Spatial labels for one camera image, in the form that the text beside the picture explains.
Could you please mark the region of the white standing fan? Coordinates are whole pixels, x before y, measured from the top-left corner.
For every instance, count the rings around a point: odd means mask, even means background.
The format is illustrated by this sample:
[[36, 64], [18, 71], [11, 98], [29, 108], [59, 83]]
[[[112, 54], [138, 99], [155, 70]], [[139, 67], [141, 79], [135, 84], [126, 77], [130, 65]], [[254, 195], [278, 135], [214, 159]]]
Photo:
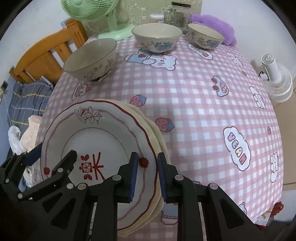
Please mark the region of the white standing fan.
[[263, 71], [259, 78], [263, 81], [270, 100], [276, 103], [283, 103], [289, 100], [293, 93], [293, 79], [290, 71], [276, 61], [272, 54], [264, 54], [261, 57]]

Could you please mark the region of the scalloped yellow flower plate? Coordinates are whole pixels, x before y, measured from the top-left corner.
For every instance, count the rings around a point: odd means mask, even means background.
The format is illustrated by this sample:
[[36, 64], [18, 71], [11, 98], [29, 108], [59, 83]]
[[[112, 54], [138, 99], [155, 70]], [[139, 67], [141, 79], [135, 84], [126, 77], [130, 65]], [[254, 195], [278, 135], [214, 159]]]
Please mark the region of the scalloped yellow flower plate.
[[[161, 131], [159, 130], [159, 127], [152, 120], [150, 120], [149, 118], [147, 118], [143, 114], [143, 112], [139, 108], [137, 108], [136, 106], [133, 106], [131, 104], [127, 104], [127, 106], [130, 109], [132, 109], [132, 111], [134, 113], [137, 113], [137, 115], [141, 116], [147, 122], [147, 125], [150, 126], [150, 128], [152, 129], [153, 134], [156, 136], [156, 139], [157, 139], [158, 144], [159, 144], [159, 148], [157, 149], [157, 154], [159, 152], [164, 152], [164, 154], [166, 156], [166, 160], [170, 164], [171, 163], [171, 161], [170, 161], [170, 155], [169, 155], [169, 152], [168, 152], [168, 149], [167, 149], [167, 146], [166, 146], [166, 142], [163, 139], [163, 135], [161, 134]], [[151, 213], [151, 215], [141, 225], [139, 225], [135, 229], [131, 230], [130, 232], [127, 232], [127, 233], [123, 234], [122, 236], [129, 236], [132, 233], [135, 233], [138, 230], [142, 229], [144, 226], [146, 226], [149, 222], [151, 222], [161, 212], [161, 210], [163, 208], [163, 205], [164, 205], [164, 201], [163, 201], [163, 198], [161, 196], [159, 178], [157, 180], [157, 184], [158, 184], [158, 188], [159, 188], [159, 198], [157, 199], [158, 204], [155, 207], [154, 211]]]

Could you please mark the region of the purple plush cushion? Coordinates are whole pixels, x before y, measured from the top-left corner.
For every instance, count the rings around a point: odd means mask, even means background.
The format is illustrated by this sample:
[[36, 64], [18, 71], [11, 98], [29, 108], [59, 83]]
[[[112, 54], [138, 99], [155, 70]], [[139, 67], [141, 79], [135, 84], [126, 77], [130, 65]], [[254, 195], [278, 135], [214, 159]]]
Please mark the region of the purple plush cushion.
[[215, 16], [191, 14], [190, 22], [207, 26], [219, 32], [225, 38], [223, 41], [224, 45], [231, 45], [235, 47], [237, 44], [234, 28], [227, 22], [219, 20]]

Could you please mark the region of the wall socket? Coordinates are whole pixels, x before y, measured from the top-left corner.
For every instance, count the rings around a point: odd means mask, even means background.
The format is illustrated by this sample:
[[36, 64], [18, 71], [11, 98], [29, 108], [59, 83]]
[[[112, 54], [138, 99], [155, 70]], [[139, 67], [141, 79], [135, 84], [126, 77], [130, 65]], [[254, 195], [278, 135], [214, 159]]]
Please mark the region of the wall socket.
[[5, 93], [7, 88], [8, 88], [8, 83], [7, 83], [6, 81], [4, 81], [4, 82], [1, 84], [1, 92], [2, 92], [2, 93]]

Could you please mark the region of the glass mug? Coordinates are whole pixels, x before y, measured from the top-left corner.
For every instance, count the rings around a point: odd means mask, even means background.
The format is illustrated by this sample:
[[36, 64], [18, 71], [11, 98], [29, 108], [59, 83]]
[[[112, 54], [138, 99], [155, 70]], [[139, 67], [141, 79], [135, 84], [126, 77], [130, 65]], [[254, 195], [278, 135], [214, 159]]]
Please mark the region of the glass mug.
[[164, 13], [164, 23], [171, 25], [171, 6], [168, 6], [167, 8], [162, 8], [162, 11]]

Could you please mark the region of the wooden chair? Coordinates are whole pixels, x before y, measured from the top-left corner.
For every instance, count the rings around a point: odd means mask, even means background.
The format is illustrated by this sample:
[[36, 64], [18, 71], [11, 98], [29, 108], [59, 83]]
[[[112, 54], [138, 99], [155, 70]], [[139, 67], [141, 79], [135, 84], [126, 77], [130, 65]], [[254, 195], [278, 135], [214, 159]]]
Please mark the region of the wooden chair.
[[63, 66], [54, 58], [55, 51], [63, 63], [73, 53], [69, 42], [73, 42], [79, 49], [88, 40], [86, 31], [80, 21], [70, 19], [65, 22], [66, 27], [45, 37], [34, 44], [10, 69], [9, 74], [18, 82], [32, 83], [41, 77], [46, 77], [57, 83], [63, 74]]

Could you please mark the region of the cotton swab container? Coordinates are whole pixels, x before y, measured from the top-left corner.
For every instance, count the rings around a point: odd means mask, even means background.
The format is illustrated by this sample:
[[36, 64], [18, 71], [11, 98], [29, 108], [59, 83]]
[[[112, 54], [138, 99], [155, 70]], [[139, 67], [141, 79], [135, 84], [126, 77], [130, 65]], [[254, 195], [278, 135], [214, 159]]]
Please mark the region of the cotton swab container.
[[163, 23], [164, 14], [150, 14], [149, 15], [151, 23]]

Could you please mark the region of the glass jar with lid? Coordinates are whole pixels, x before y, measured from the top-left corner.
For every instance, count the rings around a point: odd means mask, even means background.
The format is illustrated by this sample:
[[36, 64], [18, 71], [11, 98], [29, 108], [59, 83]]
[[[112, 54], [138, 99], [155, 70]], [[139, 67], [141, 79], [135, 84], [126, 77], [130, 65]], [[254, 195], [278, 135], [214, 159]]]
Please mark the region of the glass jar with lid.
[[173, 1], [171, 5], [171, 24], [185, 32], [190, 21], [191, 5], [177, 1]]

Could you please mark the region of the ceramic bowl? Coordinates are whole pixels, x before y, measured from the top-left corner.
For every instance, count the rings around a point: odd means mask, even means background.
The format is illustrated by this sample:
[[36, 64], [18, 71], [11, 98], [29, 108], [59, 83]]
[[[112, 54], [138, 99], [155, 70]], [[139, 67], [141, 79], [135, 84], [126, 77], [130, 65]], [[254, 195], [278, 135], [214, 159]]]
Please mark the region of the ceramic bowl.
[[164, 23], [146, 23], [136, 26], [132, 33], [143, 50], [163, 53], [175, 47], [183, 32], [178, 27]]
[[111, 71], [116, 46], [113, 39], [91, 41], [68, 57], [63, 70], [79, 80], [99, 82]]
[[225, 40], [219, 32], [204, 25], [190, 23], [188, 30], [193, 43], [202, 49], [213, 50]]

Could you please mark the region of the beige cloth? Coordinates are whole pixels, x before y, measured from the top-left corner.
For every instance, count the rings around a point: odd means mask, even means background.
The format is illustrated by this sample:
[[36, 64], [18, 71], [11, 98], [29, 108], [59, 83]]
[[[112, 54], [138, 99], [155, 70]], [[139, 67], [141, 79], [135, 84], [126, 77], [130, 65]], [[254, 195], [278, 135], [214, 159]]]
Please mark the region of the beige cloth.
[[23, 133], [20, 142], [27, 152], [30, 152], [36, 147], [36, 139], [41, 124], [42, 117], [39, 115], [32, 115], [28, 118], [29, 127]]

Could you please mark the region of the round yellow flower plate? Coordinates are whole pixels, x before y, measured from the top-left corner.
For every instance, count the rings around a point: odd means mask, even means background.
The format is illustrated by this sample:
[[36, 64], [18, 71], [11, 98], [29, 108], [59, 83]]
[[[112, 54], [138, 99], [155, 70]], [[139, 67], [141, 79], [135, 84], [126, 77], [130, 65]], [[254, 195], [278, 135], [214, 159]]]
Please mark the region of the round yellow flower plate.
[[141, 225], [158, 204], [156, 136], [147, 122], [127, 103], [96, 99], [84, 108], [88, 127], [86, 146], [80, 151], [81, 176], [99, 184], [126, 164], [132, 152], [139, 155], [133, 200], [118, 207], [120, 236]]

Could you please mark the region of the grey plaid cloth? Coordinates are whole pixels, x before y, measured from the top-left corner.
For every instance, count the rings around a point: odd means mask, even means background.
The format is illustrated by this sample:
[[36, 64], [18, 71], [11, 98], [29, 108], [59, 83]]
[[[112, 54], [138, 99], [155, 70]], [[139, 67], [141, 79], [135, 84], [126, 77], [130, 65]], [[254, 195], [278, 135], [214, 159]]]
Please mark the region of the grey plaid cloth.
[[47, 80], [29, 84], [17, 82], [13, 88], [13, 95], [9, 105], [9, 121], [18, 128], [29, 126], [29, 117], [43, 116], [55, 85]]

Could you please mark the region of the red pattern white plate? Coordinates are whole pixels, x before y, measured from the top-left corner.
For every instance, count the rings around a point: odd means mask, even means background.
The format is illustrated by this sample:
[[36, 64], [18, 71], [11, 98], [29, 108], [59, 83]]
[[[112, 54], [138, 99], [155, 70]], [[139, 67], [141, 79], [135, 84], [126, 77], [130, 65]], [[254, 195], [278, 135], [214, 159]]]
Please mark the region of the red pattern white plate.
[[150, 126], [122, 103], [109, 100], [83, 101], [56, 116], [45, 133], [40, 159], [42, 179], [71, 150], [77, 160], [69, 178], [74, 185], [93, 186], [115, 175], [138, 153], [137, 181], [132, 202], [119, 204], [120, 235], [143, 224], [160, 199], [157, 154], [161, 150]]

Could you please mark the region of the green patterned board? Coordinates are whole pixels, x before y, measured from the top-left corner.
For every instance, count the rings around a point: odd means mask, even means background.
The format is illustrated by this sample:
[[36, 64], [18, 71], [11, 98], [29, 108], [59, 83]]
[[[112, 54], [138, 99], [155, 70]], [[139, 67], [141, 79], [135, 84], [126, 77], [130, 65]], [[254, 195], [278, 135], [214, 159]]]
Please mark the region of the green patterned board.
[[[166, 9], [171, 7], [171, 1], [119, 1], [114, 13], [118, 24], [140, 25], [151, 21], [151, 14], [163, 14]], [[102, 32], [108, 28], [107, 18], [84, 22], [83, 26], [87, 35]]]

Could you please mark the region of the white plastic bag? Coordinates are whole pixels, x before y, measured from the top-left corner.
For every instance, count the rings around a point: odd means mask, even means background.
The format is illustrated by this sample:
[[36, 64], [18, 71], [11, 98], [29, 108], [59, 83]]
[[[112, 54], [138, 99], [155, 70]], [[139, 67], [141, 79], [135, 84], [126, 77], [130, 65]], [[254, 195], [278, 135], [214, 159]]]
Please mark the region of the white plastic bag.
[[21, 155], [26, 152], [26, 149], [23, 147], [20, 142], [20, 129], [17, 126], [11, 126], [8, 130], [8, 139], [10, 143], [10, 148], [13, 154]]

